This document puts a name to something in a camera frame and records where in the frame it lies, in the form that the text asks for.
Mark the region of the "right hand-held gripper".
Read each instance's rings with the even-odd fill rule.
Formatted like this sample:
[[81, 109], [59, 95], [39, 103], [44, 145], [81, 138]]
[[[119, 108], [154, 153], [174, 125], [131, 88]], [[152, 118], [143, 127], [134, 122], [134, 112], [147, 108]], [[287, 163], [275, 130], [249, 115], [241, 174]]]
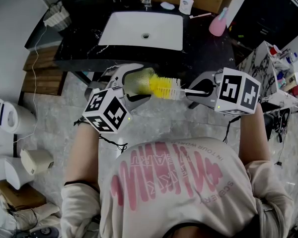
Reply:
[[203, 72], [188, 88], [212, 90], [215, 85], [213, 94], [187, 93], [187, 99], [192, 101], [188, 108], [204, 105], [229, 116], [255, 113], [261, 88], [258, 80], [243, 71], [225, 67], [216, 72]]

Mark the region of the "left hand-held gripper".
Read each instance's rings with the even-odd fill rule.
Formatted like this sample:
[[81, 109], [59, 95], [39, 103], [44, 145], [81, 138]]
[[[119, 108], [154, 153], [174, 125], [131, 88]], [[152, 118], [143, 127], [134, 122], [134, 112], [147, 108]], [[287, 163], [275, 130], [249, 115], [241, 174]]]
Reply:
[[143, 67], [139, 63], [125, 64], [116, 70], [107, 84], [90, 83], [87, 88], [89, 98], [82, 116], [99, 133], [120, 132], [133, 119], [129, 111], [150, 100], [151, 95], [130, 96], [124, 92], [126, 76]]

